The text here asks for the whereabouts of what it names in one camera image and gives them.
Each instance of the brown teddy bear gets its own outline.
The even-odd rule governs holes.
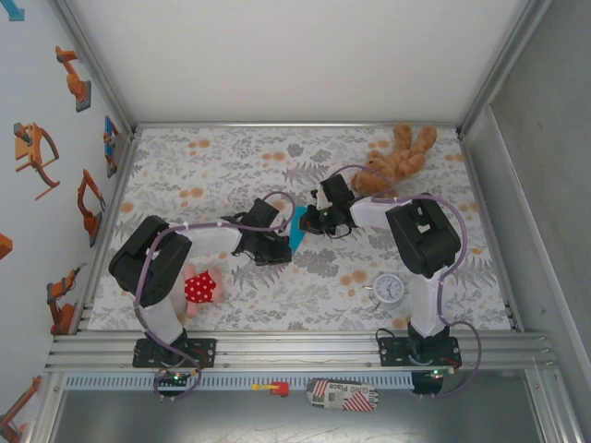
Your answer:
[[[366,166],[385,175],[396,184],[423,169],[425,153],[433,147],[436,139],[435,126],[424,126],[413,143],[413,129],[406,123],[399,123],[394,127],[395,144],[392,154],[386,157],[381,152],[373,150],[368,154]],[[388,182],[366,170],[355,174],[351,185],[363,196],[390,189]],[[396,191],[385,194],[385,197],[396,196]]]

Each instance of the small red object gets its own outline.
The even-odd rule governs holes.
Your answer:
[[[279,395],[280,397],[287,397],[289,395],[289,383],[285,381],[273,381],[271,383],[278,386],[278,389],[271,389],[271,395]]]

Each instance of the clock face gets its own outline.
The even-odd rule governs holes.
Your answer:
[[[382,303],[395,305],[403,299],[404,285],[393,274],[381,274],[373,283],[373,292]]]

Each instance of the metal floor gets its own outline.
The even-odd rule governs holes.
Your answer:
[[[52,441],[539,442],[531,411],[520,377],[491,372],[446,400],[419,402],[409,391],[382,390],[374,413],[319,410],[302,391],[286,399],[204,391],[176,404],[160,404],[151,392],[69,391]]]

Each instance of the white wall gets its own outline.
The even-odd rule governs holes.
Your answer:
[[[89,170],[107,205],[116,175],[107,180],[103,156],[104,116],[109,114],[97,85],[92,106],[77,114],[66,86],[66,71],[55,60],[54,48],[72,49],[46,1],[18,0],[24,22],[9,22],[0,8],[0,233],[12,239],[14,250],[0,259],[0,413],[3,413],[41,373],[52,341],[52,319],[45,303],[45,286],[59,281],[94,249],[82,225],[77,189],[82,168]],[[79,62],[79,75],[88,74]],[[35,201],[45,188],[31,169],[17,173],[13,124],[35,122],[53,138],[60,159],[46,169],[61,183]],[[45,160],[51,158],[43,142]],[[96,212],[99,204],[87,191],[85,202]],[[83,294],[90,266],[77,279],[70,302]]]
[[[69,0],[136,121],[459,123],[525,0]]]

